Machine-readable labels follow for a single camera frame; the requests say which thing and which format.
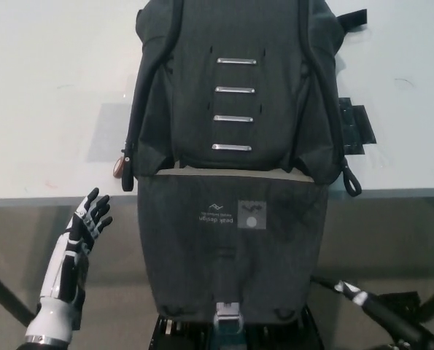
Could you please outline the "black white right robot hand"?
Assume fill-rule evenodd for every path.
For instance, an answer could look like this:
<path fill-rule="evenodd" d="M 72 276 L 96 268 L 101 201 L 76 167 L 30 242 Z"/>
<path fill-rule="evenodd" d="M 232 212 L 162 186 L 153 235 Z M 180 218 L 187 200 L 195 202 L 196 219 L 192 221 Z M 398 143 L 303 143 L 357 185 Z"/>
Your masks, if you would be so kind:
<path fill-rule="evenodd" d="M 343 280 L 335 282 L 333 288 L 386 330 L 399 349 L 434 349 L 432 332 L 393 311 L 379 296 Z"/>

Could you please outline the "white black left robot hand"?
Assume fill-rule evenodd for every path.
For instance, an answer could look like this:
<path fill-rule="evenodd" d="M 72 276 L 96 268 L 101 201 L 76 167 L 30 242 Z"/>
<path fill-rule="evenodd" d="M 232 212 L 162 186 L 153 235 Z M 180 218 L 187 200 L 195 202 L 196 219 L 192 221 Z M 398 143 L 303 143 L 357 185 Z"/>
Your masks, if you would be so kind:
<path fill-rule="evenodd" d="M 64 232 L 58 237 L 44 277 L 40 298 L 54 298 L 72 304 L 85 287 L 89 254 L 109 216 L 110 196 L 99 196 L 97 187 L 75 209 Z"/>

